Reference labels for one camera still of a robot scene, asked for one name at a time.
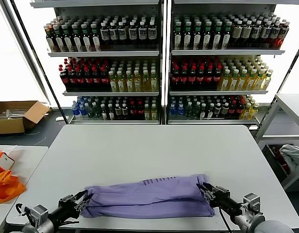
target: orange plastic bag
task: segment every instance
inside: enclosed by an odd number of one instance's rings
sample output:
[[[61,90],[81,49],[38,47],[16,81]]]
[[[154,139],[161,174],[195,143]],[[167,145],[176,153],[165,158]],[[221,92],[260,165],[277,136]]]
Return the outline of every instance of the orange plastic bag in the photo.
[[[18,181],[18,177],[11,174],[11,171],[0,173],[0,203],[13,199],[25,190],[25,186]]]

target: shelf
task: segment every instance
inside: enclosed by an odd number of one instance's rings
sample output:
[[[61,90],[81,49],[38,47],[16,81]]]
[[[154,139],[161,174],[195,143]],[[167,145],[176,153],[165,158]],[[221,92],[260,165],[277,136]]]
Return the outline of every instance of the shelf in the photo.
[[[118,5],[157,5],[158,0],[36,0],[33,8],[79,7],[79,6],[118,6]]]
[[[299,4],[299,0],[174,0],[175,4]]]
[[[159,92],[64,92],[64,96],[158,96]]]
[[[281,55],[284,50],[172,50],[172,55]]]
[[[268,91],[170,91],[171,96],[215,96],[266,94]]]
[[[159,125],[158,120],[73,120],[74,125]]]
[[[158,50],[137,51],[99,51],[99,52],[50,52],[50,57],[135,57],[158,56]]]

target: floor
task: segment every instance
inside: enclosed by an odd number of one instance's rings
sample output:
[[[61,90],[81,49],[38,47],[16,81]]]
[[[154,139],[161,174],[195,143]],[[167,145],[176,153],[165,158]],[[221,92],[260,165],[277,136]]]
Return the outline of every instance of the floor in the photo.
[[[263,117],[264,113],[259,113],[258,119]],[[50,112],[45,116],[32,130],[21,134],[0,135],[1,145],[25,145],[25,146],[47,146],[49,147],[61,128],[65,125],[64,121],[55,121],[56,117],[61,116],[57,111]],[[269,126],[266,134],[299,134],[299,127],[284,113],[279,112]],[[259,147],[263,149],[266,143],[294,143],[299,146],[299,141],[262,141]],[[287,192],[295,210],[299,215],[299,192]],[[7,226],[4,232],[19,231],[20,228]]]

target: black cable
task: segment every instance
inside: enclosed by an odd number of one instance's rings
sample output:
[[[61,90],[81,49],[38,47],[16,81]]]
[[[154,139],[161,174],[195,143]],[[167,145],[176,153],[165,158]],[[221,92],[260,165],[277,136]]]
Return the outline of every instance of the black cable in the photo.
[[[225,219],[225,217],[224,217],[224,215],[223,215],[223,213],[222,213],[221,208],[219,207],[218,209],[219,209],[219,213],[221,214],[222,219],[223,219],[223,221],[224,221],[224,223],[225,223],[225,225],[226,225],[226,227],[227,227],[227,229],[228,229],[228,232],[229,232],[229,233],[232,233],[231,228],[229,227],[229,225],[228,225],[228,223],[227,223],[227,221],[226,221],[226,219]]]

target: white tabletop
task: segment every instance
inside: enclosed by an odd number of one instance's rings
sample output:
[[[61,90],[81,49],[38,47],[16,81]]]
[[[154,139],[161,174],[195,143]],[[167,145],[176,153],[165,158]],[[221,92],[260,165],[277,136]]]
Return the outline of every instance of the white tabletop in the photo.
[[[112,185],[149,178],[205,173],[213,185],[231,191],[241,202],[254,192],[261,196],[267,219],[299,228],[299,217],[266,159],[245,126],[239,125],[66,125],[28,182],[18,202],[42,204],[50,212],[58,200],[87,185]],[[6,221],[25,224],[26,218]],[[216,209],[214,217],[127,219],[79,218],[64,226],[80,229],[148,231],[221,231],[226,226]],[[232,224],[232,229],[239,229]]]
[[[1,151],[6,151],[13,146],[1,146]],[[16,146],[8,154],[16,162],[11,168],[12,175],[18,176],[19,181],[26,185],[29,178],[32,176],[39,162],[42,160],[45,155],[48,147],[27,147],[27,146]],[[5,217],[9,213],[10,209],[14,206],[17,197],[0,204],[0,225],[4,221]]]
[[[289,114],[299,126],[299,94],[276,94],[279,106]]]

